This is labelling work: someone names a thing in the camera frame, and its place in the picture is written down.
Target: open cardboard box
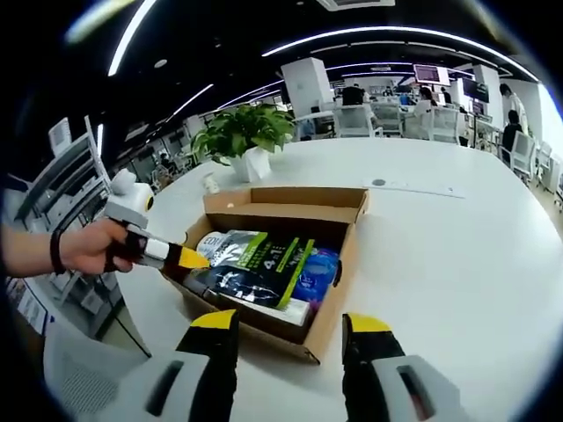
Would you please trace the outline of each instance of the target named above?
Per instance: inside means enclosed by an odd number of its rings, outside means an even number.
[[[184,295],[186,305],[201,312],[240,310],[240,332],[301,359],[320,363],[340,321],[356,268],[355,223],[368,206],[368,190],[332,187],[271,187],[221,192],[203,198],[205,215],[187,230],[185,246],[194,249],[211,231],[230,229],[281,232],[315,239],[315,246],[340,252],[341,271],[326,292],[317,315],[303,327],[284,323],[218,296],[207,302],[181,285],[183,275],[165,273]]]

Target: black wristband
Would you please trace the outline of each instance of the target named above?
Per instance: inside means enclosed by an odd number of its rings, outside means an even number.
[[[51,242],[49,245],[49,249],[51,251],[51,263],[53,264],[53,270],[55,274],[63,274],[66,272],[64,266],[62,265],[61,261],[61,251],[60,251],[60,243],[61,243],[61,234],[60,230],[55,230],[51,235]]]

